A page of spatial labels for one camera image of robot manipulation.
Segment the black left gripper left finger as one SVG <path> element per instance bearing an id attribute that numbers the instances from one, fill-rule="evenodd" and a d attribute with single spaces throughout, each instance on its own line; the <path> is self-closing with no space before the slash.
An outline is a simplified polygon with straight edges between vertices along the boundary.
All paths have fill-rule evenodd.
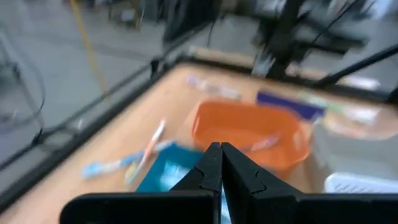
<path id="1" fill-rule="evenodd" d="M 180 194 L 180 223 L 220 223 L 223 151 L 210 144 L 201 159 L 170 190 Z"/>

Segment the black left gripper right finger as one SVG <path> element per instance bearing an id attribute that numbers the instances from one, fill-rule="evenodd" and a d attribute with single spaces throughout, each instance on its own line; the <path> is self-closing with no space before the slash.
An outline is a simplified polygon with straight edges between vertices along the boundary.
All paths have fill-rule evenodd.
<path id="1" fill-rule="evenodd" d="M 223 185 L 232 223 L 295 223 L 301 191 L 224 142 Z"/>

